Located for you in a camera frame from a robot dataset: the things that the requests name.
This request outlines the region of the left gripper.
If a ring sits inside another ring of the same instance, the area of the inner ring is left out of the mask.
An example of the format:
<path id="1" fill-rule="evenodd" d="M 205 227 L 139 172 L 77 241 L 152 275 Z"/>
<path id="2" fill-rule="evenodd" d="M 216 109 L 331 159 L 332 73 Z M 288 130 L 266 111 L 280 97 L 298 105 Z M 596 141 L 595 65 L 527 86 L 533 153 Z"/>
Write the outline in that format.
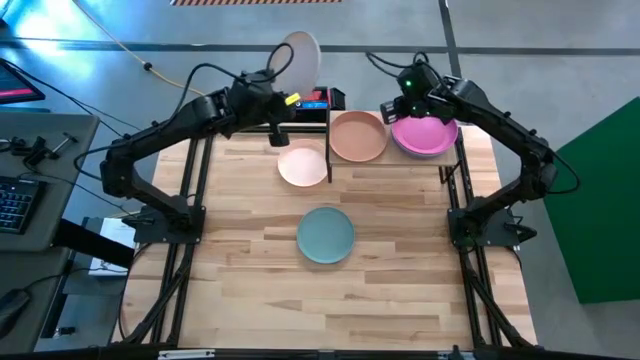
<path id="1" fill-rule="evenodd" d="M 246 129 L 264 123 L 280 124 L 295 117 L 293 105 L 286 104 L 287 94 L 273 88 L 275 72 L 270 69 L 243 72 L 230 88 L 232 129 Z"/>

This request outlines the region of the pink plate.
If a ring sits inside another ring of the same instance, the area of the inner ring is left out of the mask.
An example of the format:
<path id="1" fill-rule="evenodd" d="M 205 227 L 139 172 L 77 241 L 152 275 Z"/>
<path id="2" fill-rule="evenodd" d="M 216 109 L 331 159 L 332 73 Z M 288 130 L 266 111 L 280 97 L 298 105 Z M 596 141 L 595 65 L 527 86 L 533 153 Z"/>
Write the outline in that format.
<path id="1" fill-rule="evenodd" d="M 434 117 L 403 118 L 390 126 L 391 135 L 409 150 L 421 154 L 442 152 L 458 138 L 458 124 L 441 123 Z"/>

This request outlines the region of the pinkish white plate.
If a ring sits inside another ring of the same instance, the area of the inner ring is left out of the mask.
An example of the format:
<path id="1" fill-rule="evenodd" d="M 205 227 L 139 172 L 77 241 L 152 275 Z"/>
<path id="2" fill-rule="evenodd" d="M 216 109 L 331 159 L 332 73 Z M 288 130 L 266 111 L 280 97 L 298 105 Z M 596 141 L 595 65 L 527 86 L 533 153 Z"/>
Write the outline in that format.
<path id="1" fill-rule="evenodd" d="M 321 51 L 316 39 L 307 32 L 297 31 L 283 40 L 289 47 L 276 50 L 268 60 L 268 68 L 275 73 L 285 70 L 275 77 L 274 90 L 288 95 L 298 93 L 309 96 L 318 79 L 321 65 Z"/>

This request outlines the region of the pale peach plate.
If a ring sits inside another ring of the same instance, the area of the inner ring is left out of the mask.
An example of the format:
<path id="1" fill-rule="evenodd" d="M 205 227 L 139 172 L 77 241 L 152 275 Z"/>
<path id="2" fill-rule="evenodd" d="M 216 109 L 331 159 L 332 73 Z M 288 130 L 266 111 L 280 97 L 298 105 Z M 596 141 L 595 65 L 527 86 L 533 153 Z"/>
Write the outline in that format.
<path id="1" fill-rule="evenodd" d="M 291 185 L 317 185 L 328 175 L 325 147 L 317 140 L 294 140 L 280 152 L 277 169 L 281 177 Z"/>

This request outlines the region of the teal plate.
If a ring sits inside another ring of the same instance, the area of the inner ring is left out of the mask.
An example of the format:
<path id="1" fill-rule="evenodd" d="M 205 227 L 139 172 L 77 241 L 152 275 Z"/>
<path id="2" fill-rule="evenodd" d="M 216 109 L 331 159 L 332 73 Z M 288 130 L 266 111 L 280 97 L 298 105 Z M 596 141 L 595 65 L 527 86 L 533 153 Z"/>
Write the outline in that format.
<path id="1" fill-rule="evenodd" d="M 318 264 L 335 264 L 347 258 L 354 248 L 355 238 L 352 221 L 333 207 L 309 211 L 296 230 L 298 249 L 307 259 Z"/>

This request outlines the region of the black device with blue display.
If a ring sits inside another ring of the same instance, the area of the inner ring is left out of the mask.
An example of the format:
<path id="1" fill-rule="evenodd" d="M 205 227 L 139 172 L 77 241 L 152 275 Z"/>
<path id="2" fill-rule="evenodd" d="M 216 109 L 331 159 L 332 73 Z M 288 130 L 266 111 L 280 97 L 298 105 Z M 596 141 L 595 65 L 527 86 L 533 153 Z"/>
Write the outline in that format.
<path id="1" fill-rule="evenodd" d="M 337 88 L 316 87 L 296 103 L 295 123 L 325 123 L 331 111 L 344 111 L 345 94 Z"/>

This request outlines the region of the white booklet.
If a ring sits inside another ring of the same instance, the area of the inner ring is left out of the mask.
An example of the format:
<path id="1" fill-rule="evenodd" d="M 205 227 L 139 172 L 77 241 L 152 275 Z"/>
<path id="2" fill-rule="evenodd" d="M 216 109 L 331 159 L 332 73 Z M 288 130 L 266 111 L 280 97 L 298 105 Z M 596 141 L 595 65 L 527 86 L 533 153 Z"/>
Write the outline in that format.
<path id="1" fill-rule="evenodd" d="M 123 223 L 119 218 L 104 218 L 101 221 L 99 234 L 133 250 L 137 249 L 137 245 L 134 242 L 135 229 Z M 126 273 L 127 269 L 124 267 L 108 263 L 96 257 L 92 258 L 90 270 L 88 271 L 90 276 L 125 275 Z"/>

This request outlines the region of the silver hand tool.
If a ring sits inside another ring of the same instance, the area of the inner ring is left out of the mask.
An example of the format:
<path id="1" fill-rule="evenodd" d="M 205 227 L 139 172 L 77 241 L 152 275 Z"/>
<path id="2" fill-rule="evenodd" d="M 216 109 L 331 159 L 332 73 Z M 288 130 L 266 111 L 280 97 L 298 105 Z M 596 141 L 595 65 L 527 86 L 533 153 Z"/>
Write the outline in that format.
<path id="1" fill-rule="evenodd" d="M 70 133 L 64 132 L 63 136 L 64 139 L 50 151 L 51 155 L 58 155 L 67 145 L 78 142 L 78 139 Z"/>

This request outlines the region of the green floor mat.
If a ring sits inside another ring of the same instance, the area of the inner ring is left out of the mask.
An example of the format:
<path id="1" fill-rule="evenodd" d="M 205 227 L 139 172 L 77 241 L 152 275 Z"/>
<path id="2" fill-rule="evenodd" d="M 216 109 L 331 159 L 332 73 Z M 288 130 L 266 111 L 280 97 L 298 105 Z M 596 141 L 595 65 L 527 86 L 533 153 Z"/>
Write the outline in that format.
<path id="1" fill-rule="evenodd" d="M 557 154 L 581 179 L 544 199 L 578 301 L 640 300 L 640 97 Z"/>

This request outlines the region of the grey desk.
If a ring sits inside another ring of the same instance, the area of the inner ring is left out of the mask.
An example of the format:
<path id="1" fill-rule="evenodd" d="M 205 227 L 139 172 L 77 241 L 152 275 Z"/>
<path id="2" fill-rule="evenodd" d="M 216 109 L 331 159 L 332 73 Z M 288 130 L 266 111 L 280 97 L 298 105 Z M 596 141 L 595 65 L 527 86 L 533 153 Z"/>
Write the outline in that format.
<path id="1" fill-rule="evenodd" d="M 99 125 L 91 115 L 0 112 L 0 355 L 34 350 L 68 268 L 63 213 Z"/>

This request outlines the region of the black clamp tool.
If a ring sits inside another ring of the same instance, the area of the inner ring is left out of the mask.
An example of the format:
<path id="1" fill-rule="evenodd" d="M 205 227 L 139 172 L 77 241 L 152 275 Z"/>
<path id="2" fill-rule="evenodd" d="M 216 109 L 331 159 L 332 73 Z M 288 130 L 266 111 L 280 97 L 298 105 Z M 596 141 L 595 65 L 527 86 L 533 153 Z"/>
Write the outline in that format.
<path id="1" fill-rule="evenodd" d="M 24 165 L 37 166 L 44 159 L 51 158 L 52 154 L 53 151 L 46 147 L 46 140 L 38 136 L 22 162 Z"/>

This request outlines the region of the lit computer monitor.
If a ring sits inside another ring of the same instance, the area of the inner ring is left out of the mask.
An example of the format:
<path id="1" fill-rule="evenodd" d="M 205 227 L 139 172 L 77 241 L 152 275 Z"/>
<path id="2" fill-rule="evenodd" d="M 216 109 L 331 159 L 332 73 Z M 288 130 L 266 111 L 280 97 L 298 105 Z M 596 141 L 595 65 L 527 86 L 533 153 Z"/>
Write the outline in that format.
<path id="1" fill-rule="evenodd" d="M 0 105 L 45 99 L 42 91 L 0 58 Z"/>

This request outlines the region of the black keyboard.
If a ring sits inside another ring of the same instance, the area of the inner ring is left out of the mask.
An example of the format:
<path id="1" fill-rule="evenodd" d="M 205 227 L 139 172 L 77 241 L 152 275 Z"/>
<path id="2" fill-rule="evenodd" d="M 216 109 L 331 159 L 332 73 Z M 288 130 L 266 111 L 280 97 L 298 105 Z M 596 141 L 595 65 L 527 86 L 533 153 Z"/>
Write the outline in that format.
<path id="1" fill-rule="evenodd" d="M 45 188 L 45 182 L 0 176 L 0 233 L 24 234 Z"/>

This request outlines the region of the black aluminium rig frame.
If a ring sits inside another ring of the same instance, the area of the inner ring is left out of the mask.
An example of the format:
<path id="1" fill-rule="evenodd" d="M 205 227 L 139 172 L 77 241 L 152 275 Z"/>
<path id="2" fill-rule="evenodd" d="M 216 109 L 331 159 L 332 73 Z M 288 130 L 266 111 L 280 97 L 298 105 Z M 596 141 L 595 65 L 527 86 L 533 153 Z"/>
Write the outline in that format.
<path id="1" fill-rule="evenodd" d="M 286 183 L 260 134 L 214 142 L 204 161 L 204 233 L 176 344 L 112 344 L 0 355 L 10 360 L 623 360 L 475 346 L 446 212 L 446 167 L 337 167 L 332 183 Z M 318 264 L 298 249 L 320 207 L 355 227 L 350 255 Z"/>

